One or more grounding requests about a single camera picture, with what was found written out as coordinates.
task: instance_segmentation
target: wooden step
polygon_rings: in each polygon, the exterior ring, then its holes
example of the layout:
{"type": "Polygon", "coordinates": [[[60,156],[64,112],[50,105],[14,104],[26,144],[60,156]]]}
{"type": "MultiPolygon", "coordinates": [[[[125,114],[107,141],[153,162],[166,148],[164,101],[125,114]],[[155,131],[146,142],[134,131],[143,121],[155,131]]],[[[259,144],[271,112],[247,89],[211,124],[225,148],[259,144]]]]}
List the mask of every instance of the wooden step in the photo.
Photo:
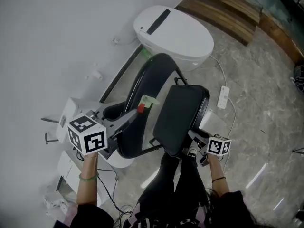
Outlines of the wooden step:
{"type": "Polygon", "coordinates": [[[304,55],[299,47],[269,12],[262,11],[258,26],[283,49],[296,65],[304,64],[304,55]]]}
{"type": "Polygon", "coordinates": [[[252,41],[256,29],[252,23],[214,1],[183,0],[176,9],[207,21],[245,46],[252,41]]]}
{"type": "Polygon", "coordinates": [[[210,0],[221,7],[238,15],[252,25],[259,24],[261,7],[255,6],[245,0],[210,0]]]}

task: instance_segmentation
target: toilet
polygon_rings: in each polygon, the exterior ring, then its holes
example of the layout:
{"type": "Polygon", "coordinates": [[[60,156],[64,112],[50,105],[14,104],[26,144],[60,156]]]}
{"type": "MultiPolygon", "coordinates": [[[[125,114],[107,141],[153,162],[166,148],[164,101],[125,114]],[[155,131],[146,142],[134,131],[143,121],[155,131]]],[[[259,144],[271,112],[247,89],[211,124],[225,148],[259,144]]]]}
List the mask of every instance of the toilet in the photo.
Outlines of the toilet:
{"type": "Polygon", "coordinates": [[[181,71],[198,68],[212,53],[209,31],[196,19],[176,9],[152,6],[134,21],[139,41],[153,55],[170,55],[181,71]]]}

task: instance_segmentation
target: white cable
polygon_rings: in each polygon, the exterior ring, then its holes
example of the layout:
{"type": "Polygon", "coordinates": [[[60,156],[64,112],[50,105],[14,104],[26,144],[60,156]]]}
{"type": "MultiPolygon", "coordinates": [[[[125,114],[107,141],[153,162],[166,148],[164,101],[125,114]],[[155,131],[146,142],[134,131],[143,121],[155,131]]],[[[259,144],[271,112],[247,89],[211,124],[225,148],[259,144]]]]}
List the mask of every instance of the white cable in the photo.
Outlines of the white cable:
{"type": "Polygon", "coordinates": [[[222,65],[219,63],[219,61],[218,61],[215,57],[213,57],[212,55],[210,55],[210,57],[212,57],[214,60],[216,60],[216,61],[218,62],[218,65],[219,65],[220,69],[222,70],[222,73],[223,73],[223,76],[224,76],[225,87],[227,87],[227,81],[226,81],[226,77],[225,77],[225,74],[224,74],[224,70],[223,70],[223,68],[222,68],[222,65]]]}
{"type": "MultiPolygon", "coordinates": [[[[230,129],[230,132],[229,132],[229,134],[228,134],[228,138],[229,138],[229,136],[230,136],[230,134],[231,134],[231,132],[232,132],[233,126],[234,126],[234,122],[236,121],[236,118],[237,118],[237,111],[236,111],[236,108],[234,107],[234,105],[233,105],[233,103],[232,103],[232,100],[231,100],[230,98],[228,98],[228,100],[231,102],[232,107],[233,107],[233,109],[234,109],[234,114],[235,114],[235,115],[234,115],[234,119],[233,119],[233,123],[232,123],[232,126],[231,126],[231,129],[230,129]]],[[[225,168],[226,168],[227,162],[228,162],[228,160],[229,160],[230,153],[231,153],[231,150],[229,151],[228,157],[227,157],[227,159],[226,159],[226,162],[225,162],[225,165],[224,165],[223,172],[225,172],[225,168]]]]}

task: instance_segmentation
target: chair backrest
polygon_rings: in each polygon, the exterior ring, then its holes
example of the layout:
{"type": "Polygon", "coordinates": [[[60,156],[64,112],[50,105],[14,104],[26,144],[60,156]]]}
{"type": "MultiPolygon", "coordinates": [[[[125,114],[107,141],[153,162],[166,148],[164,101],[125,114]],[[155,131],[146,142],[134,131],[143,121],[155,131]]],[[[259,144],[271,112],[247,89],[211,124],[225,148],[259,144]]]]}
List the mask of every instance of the chair backrest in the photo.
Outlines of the chair backrest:
{"type": "MultiPolygon", "coordinates": [[[[150,58],[137,74],[122,113],[137,109],[143,95],[156,98],[173,71],[182,76],[169,55],[157,54],[150,58]]],[[[136,119],[117,136],[119,152],[123,157],[134,158],[143,153],[143,135],[151,107],[145,108],[144,112],[138,114],[136,119]]]]}

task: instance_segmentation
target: electrical outlet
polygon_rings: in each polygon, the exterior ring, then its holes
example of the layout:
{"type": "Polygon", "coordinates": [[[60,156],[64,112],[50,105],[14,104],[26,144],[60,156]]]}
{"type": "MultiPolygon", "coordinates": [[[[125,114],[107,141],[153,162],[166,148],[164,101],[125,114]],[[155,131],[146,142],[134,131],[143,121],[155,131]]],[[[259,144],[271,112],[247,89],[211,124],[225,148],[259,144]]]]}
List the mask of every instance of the electrical outlet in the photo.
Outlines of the electrical outlet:
{"type": "Polygon", "coordinates": [[[217,107],[220,109],[225,109],[227,105],[227,100],[229,97],[230,89],[226,86],[222,86],[219,93],[218,105],[217,107]]]}

